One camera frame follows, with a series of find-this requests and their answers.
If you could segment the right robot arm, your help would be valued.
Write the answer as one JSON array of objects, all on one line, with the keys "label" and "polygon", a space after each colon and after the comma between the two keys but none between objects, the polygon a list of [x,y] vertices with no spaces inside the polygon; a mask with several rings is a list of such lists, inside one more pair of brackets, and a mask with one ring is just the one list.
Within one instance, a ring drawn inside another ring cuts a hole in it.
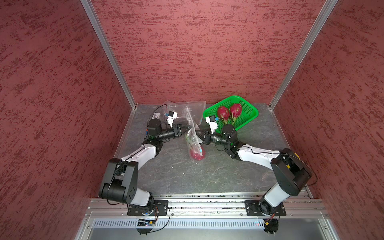
[{"label": "right robot arm", "polygon": [[258,209],[264,216],[272,216],[278,206],[292,196],[297,196],[312,178],[314,171],[289,148],[265,150],[253,147],[238,139],[232,125],[225,125],[220,134],[210,131],[197,131],[202,144],[215,144],[224,147],[224,152],[242,162],[250,162],[273,171],[277,183],[260,199]]}]

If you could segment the dragon fruit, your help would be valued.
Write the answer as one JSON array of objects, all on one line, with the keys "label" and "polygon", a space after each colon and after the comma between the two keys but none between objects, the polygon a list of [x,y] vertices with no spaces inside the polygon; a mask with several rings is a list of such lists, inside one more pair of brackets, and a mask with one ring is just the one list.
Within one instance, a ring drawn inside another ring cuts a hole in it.
[{"label": "dragon fruit", "polygon": [[206,152],[203,147],[200,150],[195,151],[194,149],[190,149],[189,151],[190,157],[193,160],[201,161],[205,158]]},{"label": "dragon fruit", "polygon": [[230,111],[225,106],[220,106],[218,108],[218,117],[219,120],[223,122],[224,125],[228,124],[230,118]]}]

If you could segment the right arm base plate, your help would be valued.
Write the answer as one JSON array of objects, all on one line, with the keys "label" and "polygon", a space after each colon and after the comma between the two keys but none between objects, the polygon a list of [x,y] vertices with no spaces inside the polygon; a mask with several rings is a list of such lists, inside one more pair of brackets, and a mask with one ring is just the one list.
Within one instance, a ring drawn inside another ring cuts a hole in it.
[{"label": "right arm base plate", "polygon": [[266,201],[245,201],[245,210],[248,217],[266,217],[269,218],[272,215],[275,217],[287,215],[283,203],[280,203],[277,207],[270,206]]}]

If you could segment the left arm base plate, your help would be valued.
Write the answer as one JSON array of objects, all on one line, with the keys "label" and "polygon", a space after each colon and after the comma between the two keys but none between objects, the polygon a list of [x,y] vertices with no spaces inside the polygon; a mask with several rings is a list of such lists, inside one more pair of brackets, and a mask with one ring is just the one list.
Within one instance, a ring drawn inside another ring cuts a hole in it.
[{"label": "left arm base plate", "polygon": [[146,206],[128,205],[128,216],[144,216],[144,217],[157,217],[166,216],[168,213],[169,201],[167,200],[154,200],[149,201]]}]

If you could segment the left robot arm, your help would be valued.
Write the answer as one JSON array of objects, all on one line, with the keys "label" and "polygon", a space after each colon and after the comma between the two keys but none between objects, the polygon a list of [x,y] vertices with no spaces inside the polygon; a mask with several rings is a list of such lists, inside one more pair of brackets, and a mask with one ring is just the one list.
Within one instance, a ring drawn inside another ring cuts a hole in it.
[{"label": "left robot arm", "polygon": [[149,214],[155,208],[154,197],[138,188],[139,169],[160,153],[166,140],[179,138],[191,129],[191,126],[183,124],[164,129],[161,120],[150,120],[147,135],[139,149],[121,159],[109,160],[99,188],[99,198],[108,203],[113,201],[115,204],[135,206]]}]

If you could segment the clear zip-top bag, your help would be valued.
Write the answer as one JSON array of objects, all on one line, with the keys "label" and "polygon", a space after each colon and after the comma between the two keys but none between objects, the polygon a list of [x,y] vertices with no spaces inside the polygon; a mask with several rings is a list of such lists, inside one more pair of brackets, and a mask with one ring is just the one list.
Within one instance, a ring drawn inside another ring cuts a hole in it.
[{"label": "clear zip-top bag", "polygon": [[178,102],[173,103],[165,101],[164,104],[168,106],[168,111],[177,112],[179,118],[186,118],[185,109],[189,110],[192,120],[195,124],[200,125],[203,120],[203,113],[206,109],[206,101],[191,101],[191,102]]},{"label": "clear zip-top bag", "polygon": [[186,133],[186,142],[188,146],[188,152],[190,151],[190,149],[194,149],[195,151],[198,151],[201,149],[201,144],[199,142],[199,138],[196,135],[196,128],[195,128],[196,125],[192,118],[190,108],[185,108],[183,110],[183,114],[185,115],[188,121],[188,125],[192,126],[192,129]]}]

